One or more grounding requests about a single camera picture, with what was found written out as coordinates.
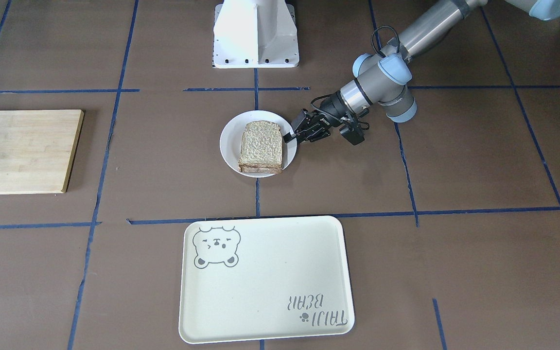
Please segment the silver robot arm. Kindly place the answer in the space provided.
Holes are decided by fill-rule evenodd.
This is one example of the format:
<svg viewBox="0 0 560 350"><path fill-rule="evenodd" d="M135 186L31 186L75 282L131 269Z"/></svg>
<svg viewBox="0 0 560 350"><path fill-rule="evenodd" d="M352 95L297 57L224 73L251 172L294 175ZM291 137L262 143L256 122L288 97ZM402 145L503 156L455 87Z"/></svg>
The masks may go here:
<svg viewBox="0 0 560 350"><path fill-rule="evenodd" d="M369 125L362 118L374 105L380 105L393 122L409 121L417 103L409 87L412 73L408 64L426 53L485 0L438 0L418 19L393 37L374 54L362 54L352 66L353 80L335 93L311 101L311 111L302 109L291 124L284 142L315 142L329 137L331 129L353 145L365 139Z"/></svg>

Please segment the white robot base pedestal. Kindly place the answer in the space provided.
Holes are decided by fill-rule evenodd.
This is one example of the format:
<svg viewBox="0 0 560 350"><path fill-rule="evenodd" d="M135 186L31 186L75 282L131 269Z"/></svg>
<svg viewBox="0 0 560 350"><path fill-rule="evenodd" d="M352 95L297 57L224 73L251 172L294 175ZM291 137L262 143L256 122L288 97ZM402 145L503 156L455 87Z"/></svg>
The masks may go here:
<svg viewBox="0 0 560 350"><path fill-rule="evenodd" d="M284 0L225 0L215 7L212 65L284 69L300 62L294 6Z"/></svg>

